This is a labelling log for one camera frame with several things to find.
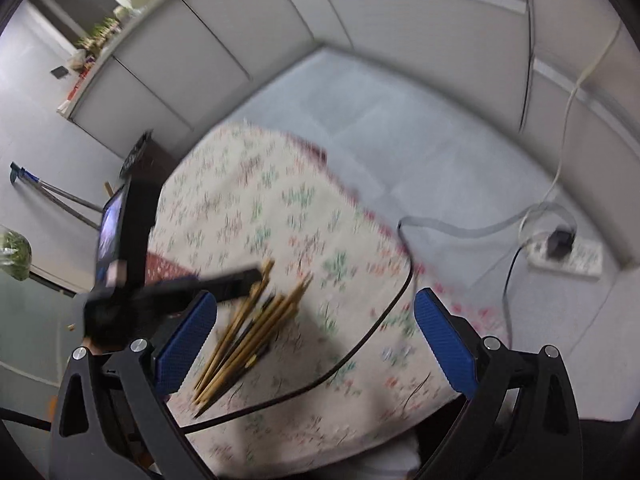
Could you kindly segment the plastic bag with greens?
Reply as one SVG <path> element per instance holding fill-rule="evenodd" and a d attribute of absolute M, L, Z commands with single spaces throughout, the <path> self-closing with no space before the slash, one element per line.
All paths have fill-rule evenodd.
<path fill-rule="evenodd" d="M 2 226 L 0 233 L 1 270 L 17 281 L 29 278 L 32 265 L 32 246 L 19 232 Z"/>

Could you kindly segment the black chopstick gold band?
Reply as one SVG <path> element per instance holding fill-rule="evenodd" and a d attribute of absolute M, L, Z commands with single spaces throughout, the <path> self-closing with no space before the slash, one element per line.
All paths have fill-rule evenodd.
<path fill-rule="evenodd" d="M 216 370 L 201 394 L 194 399 L 196 406 L 195 417 L 200 417 L 201 414 L 204 414 L 208 410 L 210 404 L 212 404 L 216 396 L 218 396 L 221 388 L 236 373 L 236 370 L 242 366 L 241 359 L 243 353 L 250 348 L 250 344 L 256 338 L 262 326 L 272 317 L 273 312 L 277 310 L 283 298 L 284 296 L 282 294 L 271 295 L 268 301 L 262 306 L 259 315 L 252 319 L 250 327 L 243 333 L 240 341 L 232 347 L 230 356 L 228 356 L 221 364 L 221 367 Z"/>

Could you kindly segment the black power adapter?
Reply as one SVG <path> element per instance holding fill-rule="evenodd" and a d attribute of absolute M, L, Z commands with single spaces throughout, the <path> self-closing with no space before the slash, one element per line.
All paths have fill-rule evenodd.
<path fill-rule="evenodd" d="M 555 261 L 567 257 L 573 250 L 575 237 L 575 231 L 557 228 L 547 238 L 547 257 Z"/>

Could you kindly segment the potted green plants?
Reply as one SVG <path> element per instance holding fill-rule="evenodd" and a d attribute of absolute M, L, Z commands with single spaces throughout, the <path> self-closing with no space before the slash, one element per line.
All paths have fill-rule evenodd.
<path fill-rule="evenodd" d="M 91 32 L 86 36 L 80 37 L 75 46 L 78 49 L 84 49 L 86 52 L 98 56 L 105 45 L 115 36 L 117 36 L 122 29 L 120 28 L 119 21 L 116 18 L 104 18 L 102 22 L 96 23 L 91 29 Z"/>

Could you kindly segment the floral tablecloth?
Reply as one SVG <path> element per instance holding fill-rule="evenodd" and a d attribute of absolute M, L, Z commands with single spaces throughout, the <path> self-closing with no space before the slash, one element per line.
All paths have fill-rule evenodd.
<path fill-rule="evenodd" d="M 268 292 L 314 278 L 268 353 L 190 435 L 219 477 L 296 474 L 373 448 L 454 400 L 412 310 L 434 272 L 353 200 L 317 149 L 246 122 L 213 129 L 166 181 L 150 252 L 200 278 L 273 259 Z"/>

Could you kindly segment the pink perforated utensil holder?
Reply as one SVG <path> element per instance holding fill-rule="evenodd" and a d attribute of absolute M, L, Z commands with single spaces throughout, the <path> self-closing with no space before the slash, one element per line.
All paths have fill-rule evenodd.
<path fill-rule="evenodd" d="M 159 282 L 178 280 L 179 278 L 196 278 L 198 274 L 192 270 L 179 266 L 160 255 L 149 252 L 145 261 L 145 284 L 153 285 Z"/>

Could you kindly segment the white kitchen cabinets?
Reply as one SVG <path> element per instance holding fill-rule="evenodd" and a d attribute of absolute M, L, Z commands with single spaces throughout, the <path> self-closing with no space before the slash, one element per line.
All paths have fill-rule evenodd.
<path fill-rule="evenodd" d="M 638 0 L 151 0 L 63 116 L 117 155 L 145 129 L 182 154 L 321 46 L 430 84 L 560 165 L 638 260 Z"/>

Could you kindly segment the white power strip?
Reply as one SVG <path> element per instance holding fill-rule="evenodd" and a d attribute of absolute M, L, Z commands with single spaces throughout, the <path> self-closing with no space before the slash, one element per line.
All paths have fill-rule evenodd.
<path fill-rule="evenodd" d="M 561 259 L 548 256 L 548 240 L 542 238 L 526 246 L 528 264 L 538 270 L 593 278 L 597 280 L 603 273 L 603 245 L 595 240 L 576 237 L 572 250 Z"/>

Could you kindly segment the black trash bin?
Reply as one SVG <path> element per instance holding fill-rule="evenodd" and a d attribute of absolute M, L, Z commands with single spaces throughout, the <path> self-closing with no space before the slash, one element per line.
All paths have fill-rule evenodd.
<path fill-rule="evenodd" d="M 122 180 L 137 178 L 163 185 L 177 166 L 178 160 L 153 139 L 152 130 L 146 130 L 125 157 L 119 177 Z"/>

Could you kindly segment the mop with blue head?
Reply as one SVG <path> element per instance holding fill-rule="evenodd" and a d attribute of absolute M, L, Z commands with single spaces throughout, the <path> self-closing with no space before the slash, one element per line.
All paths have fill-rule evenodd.
<path fill-rule="evenodd" d="M 53 184 L 36 177 L 34 174 L 26 170 L 22 166 L 18 166 L 15 162 L 10 163 L 10 182 L 14 184 L 16 181 L 21 181 L 24 185 L 27 185 L 33 191 L 39 193 L 46 200 L 58 206 L 58 208 L 65 211 L 66 214 L 70 214 L 75 219 L 79 220 L 86 226 L 90 226 L 91 229 L 99 231 L 100 225 L 86 217 L 84 214 L 70 206 L 70 203 L 83 206 L 86 209 L 102 214 L 103 207 L 94 203 L 88 202 L 79 196 L 57 188 Z"/>

